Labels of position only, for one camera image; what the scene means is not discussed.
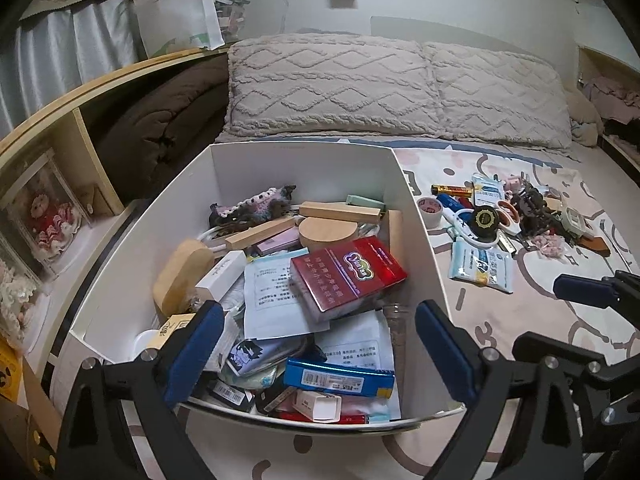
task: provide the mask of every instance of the white cardboard box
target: white cardboard box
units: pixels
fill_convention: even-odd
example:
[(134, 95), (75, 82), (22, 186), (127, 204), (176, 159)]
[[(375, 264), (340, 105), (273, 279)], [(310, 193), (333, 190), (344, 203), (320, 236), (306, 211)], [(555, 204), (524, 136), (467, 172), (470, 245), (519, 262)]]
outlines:
[(314, 422), (338, 422), (342, 397), (322, 392), (298, 390), (293, 407)]
[(198, 283), (196, 293), (201, 300), (222, 300), (226, 292), (244, 272), (244, 251), (229, 251)]
[[(74, 339), (74, 343), (66, 345), (69, 355), (63, 348), (60, 360), (78, 365), (88, 355), (115, 363), (128, 360), (135, 337), (158, 328), (151, 295), (158, 273), (181, 241), (206, 231), (209, 205), (235, 204), (269, 187), (289, 184), (297, 186), (293, 193), (297, 204), (305, 200), (341, 202), (347, 195), (357, 194), (401, 210), (404, 267), (409, 278), (401, 285), (399, 299), (412, 308), (433, 299), (450, 313), (422, 217), (392, 149), (295, 140), (214, 144), (158, 196), (104, 265), (71, 327), (67, 339)], [(404, 418), (385, 424), (332, 424), (332, 433), (402, 431), (447, 413), (452, 399), (411, 319), (406, 341)], [(78, 368), (67, 370), (70, 376), (66, 380), (71, 384)], [(54, 402), (63, 410), (66, 399)], [(230, 408), (193, 402), (188, 407), (245, 424), (268, 422), (271, 427), (278, 425), (297, 433), (329, 430), (325, 424), (277, 420)]]

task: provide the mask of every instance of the brown blanket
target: brown blanket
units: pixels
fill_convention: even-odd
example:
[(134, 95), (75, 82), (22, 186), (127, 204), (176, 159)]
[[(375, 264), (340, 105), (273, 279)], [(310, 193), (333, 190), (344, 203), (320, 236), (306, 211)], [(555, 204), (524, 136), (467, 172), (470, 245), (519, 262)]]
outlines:
[(216, 139), (227, 81), (226, 56), (194, 64), (131, 105), (98, 141), (98, 156), (121, 199), (155, 196)]

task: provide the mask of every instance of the screw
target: screw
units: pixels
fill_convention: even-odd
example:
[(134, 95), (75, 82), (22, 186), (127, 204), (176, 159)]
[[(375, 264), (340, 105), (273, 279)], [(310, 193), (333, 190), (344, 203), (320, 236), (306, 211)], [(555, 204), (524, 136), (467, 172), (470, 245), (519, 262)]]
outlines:
[(611, 424), (614, 418), (616, 418), (616, 410), (611, 406), (602, 410), (602, 422), (604, 424)]
[(88, 357), (84, 361), (82, 361), (82, 369), (83, 370), (92, 370), (95, 365), (98, 364), (98, 361), (95, 360), (95, 357)]
[(556, 368), (558, 368), (559, 364), (560, 363), (558, 362), (558, 359), (556, 359), (552, 355), (548, 355), (545, 357), (545, 366), (547, 368), (551, 368), (552, 370), (555, 370)]
[(600, 366), (600, 363), (599, 363), (599, 362), (597, 362), (597, 361), (591, 361), (591, 362), (587, 365), (587, 368), (589, 369), (589, 371), (590, 371), (592, 374), (597, 374), (597, 373), (600, 371), (600, 368), (602, 368), (602, 367)]
[(156, 357), (158, 357), (158, 350), (155, 348), (145, 348), (140, 352), (140, 359), (146, 362), (153, 361)]
[(495, 348), (488, 346), (487, 348), (482, 349), (482, 355), (487, 361), (497, 361), (500, 357), (500, 352), (498, 352)]

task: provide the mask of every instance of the small white box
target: small white box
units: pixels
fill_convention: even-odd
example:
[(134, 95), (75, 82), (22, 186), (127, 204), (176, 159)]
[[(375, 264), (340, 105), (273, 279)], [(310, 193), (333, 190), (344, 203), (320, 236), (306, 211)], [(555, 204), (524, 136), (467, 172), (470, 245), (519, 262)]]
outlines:
[(314, 422), (338, 422), (342, 409), (342, 397), (298, 390), (293, 407)]
[(244, 251), (229, 251), (209, 273), (196, 283), (196, 293), (201, 300), (220, 301), (244, 272)]

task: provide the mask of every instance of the white wall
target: white wall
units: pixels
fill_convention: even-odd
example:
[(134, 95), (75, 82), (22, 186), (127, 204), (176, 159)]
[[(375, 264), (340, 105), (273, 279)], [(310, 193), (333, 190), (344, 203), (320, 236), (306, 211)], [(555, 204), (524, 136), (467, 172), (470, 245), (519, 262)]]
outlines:
[[(556, 67), (564, 79), (573, 80), (577, 66), (574, 40), (578, 16), (572, 0), (251, 0), (246, 12), (243, 37), (302, 28), (370, 34), (372, 16), (391, 16), (426, 20), (461, 27), (513, 44), (539, 56)], [(607, 16), (580, 26), (580, 37), (587, 46), (601, 34), (597, 28), (613, 27)], [(629, 59), (628, 48), (618, 39), (598, 48)]]
[(588, 46), (640, 70), (640, 57), (625, 31), (607, 7), (588, 4), (578, 6), (575, 42)]

